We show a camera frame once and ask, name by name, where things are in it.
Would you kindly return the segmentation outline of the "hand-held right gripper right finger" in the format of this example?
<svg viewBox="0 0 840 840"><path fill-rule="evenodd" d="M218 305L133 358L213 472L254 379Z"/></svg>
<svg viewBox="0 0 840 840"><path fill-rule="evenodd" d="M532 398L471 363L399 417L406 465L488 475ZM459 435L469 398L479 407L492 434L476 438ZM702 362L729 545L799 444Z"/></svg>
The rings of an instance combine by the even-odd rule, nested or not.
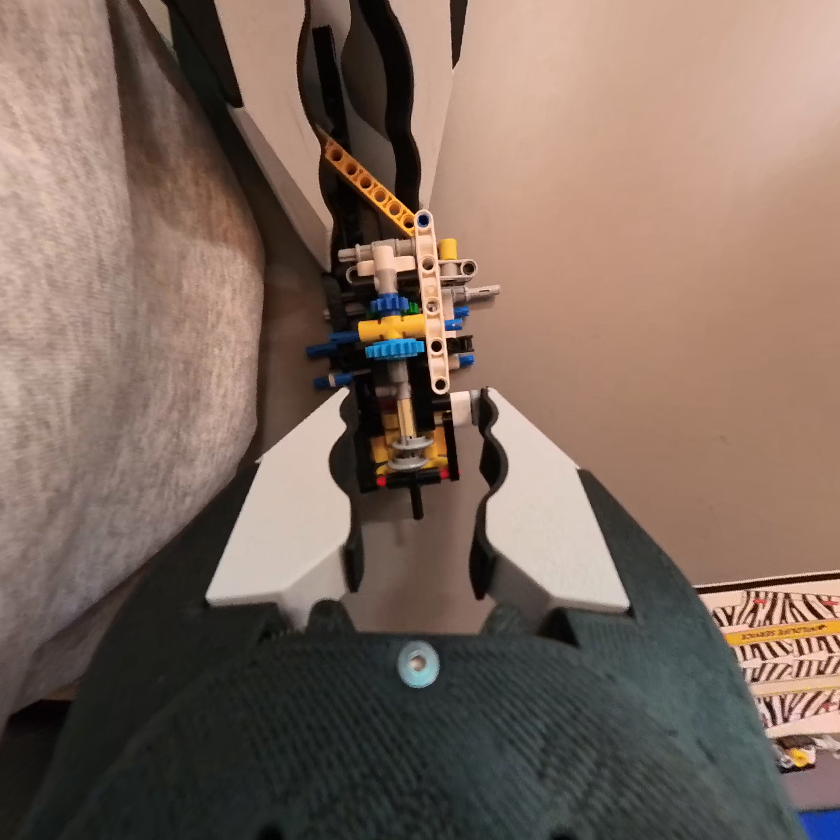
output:
<svg viewBox="0 0 840 840"><path fill-rule="evenodd" d="M487 484L469 550L474 597L517 608L532 626L559 608L626 615L579 466L497 389L469 395Z"/></svg>

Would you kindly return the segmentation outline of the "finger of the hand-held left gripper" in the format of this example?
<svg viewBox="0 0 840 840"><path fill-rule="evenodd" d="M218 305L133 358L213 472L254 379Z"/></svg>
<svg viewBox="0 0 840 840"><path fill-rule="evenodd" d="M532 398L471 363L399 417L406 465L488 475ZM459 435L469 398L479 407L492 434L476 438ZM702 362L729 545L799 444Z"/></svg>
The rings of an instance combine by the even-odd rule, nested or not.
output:
<svg viewBox="0 0 840 840"><path fill-rule="evenodd" d="M229 113L301 241L330 270L333 216L319 180L322 146L299 81L308 3L215 6L242 100Z"/></svg>
<svg viewBox="0 0 840 840"><path fill-rule="evenodd" d="M354 149L414 211L431 203L466 6L354 3Z"/></svg>

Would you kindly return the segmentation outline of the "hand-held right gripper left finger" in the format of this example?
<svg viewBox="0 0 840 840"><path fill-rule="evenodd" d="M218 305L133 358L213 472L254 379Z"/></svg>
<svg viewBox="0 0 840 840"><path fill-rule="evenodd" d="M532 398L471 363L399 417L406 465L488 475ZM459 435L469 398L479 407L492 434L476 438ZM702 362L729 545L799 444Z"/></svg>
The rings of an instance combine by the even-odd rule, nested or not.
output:
<svg viewBox="0 0 840 840"><path fill-rule="evenodd" d="M358 591L358 419L343 387L261 456L206 590L210 606L272 604L303 628L316 604Z"/></svg>

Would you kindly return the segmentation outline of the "lego vehicle chassis model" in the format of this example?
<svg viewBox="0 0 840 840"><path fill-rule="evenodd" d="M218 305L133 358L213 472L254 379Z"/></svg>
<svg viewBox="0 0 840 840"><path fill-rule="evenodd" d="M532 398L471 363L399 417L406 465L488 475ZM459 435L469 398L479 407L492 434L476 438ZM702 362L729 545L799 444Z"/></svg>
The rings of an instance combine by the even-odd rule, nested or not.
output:
<svg viewBox="0 0 840 840"><path fill-rule="evenodd" d="M473 423L476 398L451 392L450 376L475 362L463 333L469 306L494 301L501 288L471 286L476 262L459 258L453 238L437 239L427 210L409 209L353 157L331 27L311 34L331 122L317 131L338 177L339 247L322 277L331 333L306 353L329 361L317 389L356 398L360 491L406 490L421 520L422 489L459 479L455 429Z"/></svg>

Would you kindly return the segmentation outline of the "small loose lego piece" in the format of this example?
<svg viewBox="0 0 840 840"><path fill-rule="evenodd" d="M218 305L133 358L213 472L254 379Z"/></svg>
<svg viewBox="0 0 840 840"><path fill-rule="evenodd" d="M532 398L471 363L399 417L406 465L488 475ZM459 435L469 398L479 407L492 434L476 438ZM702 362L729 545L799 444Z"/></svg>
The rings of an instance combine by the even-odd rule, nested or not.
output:
<svg viewBox="0 0 840 840"><path fill-rule="evenodd" d="M808 738L772 740L775 762L782 774L799 773L815 768L817 747Z"/></svg>

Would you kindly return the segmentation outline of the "zebra striped sticker sheet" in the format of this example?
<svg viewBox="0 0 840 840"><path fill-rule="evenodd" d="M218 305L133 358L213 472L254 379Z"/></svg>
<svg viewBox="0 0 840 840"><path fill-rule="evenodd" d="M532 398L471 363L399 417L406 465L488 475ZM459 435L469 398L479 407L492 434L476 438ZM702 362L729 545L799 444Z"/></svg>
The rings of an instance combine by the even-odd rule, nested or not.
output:
<svg viewBox="0 0 840 840"><path fill-rule="evenodd" d="M702 585L768 738L839 753L839 573Z"/></svg>

